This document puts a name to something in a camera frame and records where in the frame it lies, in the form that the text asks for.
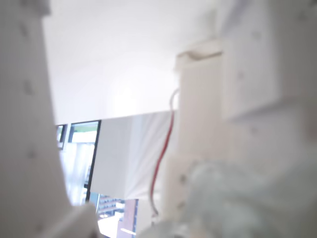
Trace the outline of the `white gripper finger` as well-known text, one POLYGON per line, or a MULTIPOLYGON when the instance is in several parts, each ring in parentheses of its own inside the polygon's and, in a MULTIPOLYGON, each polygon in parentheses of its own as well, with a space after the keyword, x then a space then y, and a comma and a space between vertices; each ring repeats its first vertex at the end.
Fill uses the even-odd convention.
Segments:
POLYGON ((97 238, 92 205, 66 194, 56 142, 43 18, 46 0, 0 3, 0 235, 97 238))
POLYGON ((220 0, 230 157, 296 160, 317 148, 317 3, 220 0))

